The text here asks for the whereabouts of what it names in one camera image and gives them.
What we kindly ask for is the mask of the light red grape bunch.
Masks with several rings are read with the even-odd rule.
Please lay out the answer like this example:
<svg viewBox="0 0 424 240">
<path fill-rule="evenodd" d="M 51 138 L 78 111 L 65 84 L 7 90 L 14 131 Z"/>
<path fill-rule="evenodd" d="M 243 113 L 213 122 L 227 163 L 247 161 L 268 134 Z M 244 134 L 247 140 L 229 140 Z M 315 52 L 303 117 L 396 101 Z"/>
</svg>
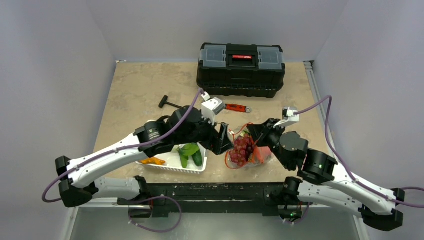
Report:
<svg viewBox="0 0 424 240">
<path fill-rule="evenodd" d="M 254 141 L 252 136 L 243 132 L 237 136 L 233 142 L 233 149 L 228 152 L 229 161 L 238 168 L 252 163 L 252 153 L 254 151 Z"/>
</svg>

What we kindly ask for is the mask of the clear zip top bag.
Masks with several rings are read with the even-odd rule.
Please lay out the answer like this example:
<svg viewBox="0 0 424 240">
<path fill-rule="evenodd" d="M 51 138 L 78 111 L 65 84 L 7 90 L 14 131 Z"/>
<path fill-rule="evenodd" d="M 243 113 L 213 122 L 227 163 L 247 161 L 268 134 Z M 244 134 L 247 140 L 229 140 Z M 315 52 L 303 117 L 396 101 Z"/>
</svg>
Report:
<svg viewBox="0 0 424 240">
<path fill-rule="evenodd" d="M 225 153 L 224 163 L 231 170 L 261 166 L 272 158 L 272 152 L 268 147 L 256 145 L 248 130 L 248 125 L 251 124 L 249 122 L 235 131 L 228 131 L 233 148 Z"/>
</svg>

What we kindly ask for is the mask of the orange carrot green top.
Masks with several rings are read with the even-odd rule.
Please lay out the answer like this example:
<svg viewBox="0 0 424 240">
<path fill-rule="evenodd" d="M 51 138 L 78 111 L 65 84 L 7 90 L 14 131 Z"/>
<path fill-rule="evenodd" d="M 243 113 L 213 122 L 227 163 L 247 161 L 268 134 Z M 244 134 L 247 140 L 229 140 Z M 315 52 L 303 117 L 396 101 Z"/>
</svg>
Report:
<svg viewBox="0 0 424 240">
<path fill-rule="evenodd" d="M 253 153 L 252 153 L 252 157 L 251 157 L 251 162 L 253 164 L 263 164 L 265 162 L 265 158 L 264 158 L 264 153 L 263 153 L 264 148 L 263 147 L 258 147 L 255 146 Z"/>
</svg>

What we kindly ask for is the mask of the white plastic basket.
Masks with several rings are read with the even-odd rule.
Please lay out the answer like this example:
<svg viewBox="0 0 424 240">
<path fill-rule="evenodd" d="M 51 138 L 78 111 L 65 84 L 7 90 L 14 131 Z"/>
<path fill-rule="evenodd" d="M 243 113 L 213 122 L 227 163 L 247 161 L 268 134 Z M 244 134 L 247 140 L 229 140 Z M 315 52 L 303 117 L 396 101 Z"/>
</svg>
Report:
<svg viewBox="0 0 424 240">
<path fill-rule="evenodd" d="M 177 144 L 169 152 L 157 154 L 136 163 L 150 169 L 200 174 L 206 169 L 207 150 L 199 143 L 196 145 Z"/>
</svg>

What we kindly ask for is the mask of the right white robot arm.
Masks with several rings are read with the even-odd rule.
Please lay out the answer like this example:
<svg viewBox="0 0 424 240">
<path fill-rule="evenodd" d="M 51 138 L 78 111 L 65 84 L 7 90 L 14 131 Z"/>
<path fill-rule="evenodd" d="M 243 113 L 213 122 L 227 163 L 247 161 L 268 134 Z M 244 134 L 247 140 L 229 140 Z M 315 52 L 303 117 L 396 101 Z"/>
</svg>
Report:
<svg viewBox="0 0 424 240">
<path fill-rule="evenodd" d="M 279 198 L 288 204 L 314 203 L 344 210 L 384 232 L 403 225 L 404 214 L 396 209 L 395 201 L 405 200 L 404 190 L 372 183 L 365 187 L 366 180 L 349 174 L 334 157 L 309 148 L 308 140 L 277 123 L 278 119 L 270 118 L 261 124 L 249 123 L 247 129 L 258 147 L 269 148 L 286 170 L 297 172 L 296 177 L 284 180 Z"/>
</svg>

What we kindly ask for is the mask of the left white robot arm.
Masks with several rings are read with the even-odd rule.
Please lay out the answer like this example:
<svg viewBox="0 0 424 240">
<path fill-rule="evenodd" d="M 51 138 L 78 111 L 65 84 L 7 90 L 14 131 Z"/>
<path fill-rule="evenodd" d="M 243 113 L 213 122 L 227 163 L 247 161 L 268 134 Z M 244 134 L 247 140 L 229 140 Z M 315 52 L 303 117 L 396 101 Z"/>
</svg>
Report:
<svg viewBox="0 0 424 240">
<path fill-rule="evenodd" d="M 140 160 L 171 152 L 175 146 L 194 144 L 215 155 L 221 155 L 234 145 L 228 136 L 228 124 L 216 130 L 216 108 L 196 109 L 185 106 L 157 120 L 150 120 L 124 139 L 90 155 L 71 159 L 58 157 L 59 201 L 65 207 L 79 207 L 97 198 L 117 197 L 138 205 L 149 199 L 143 177 L 109 178 L 114 170 Z"/>
</svg>

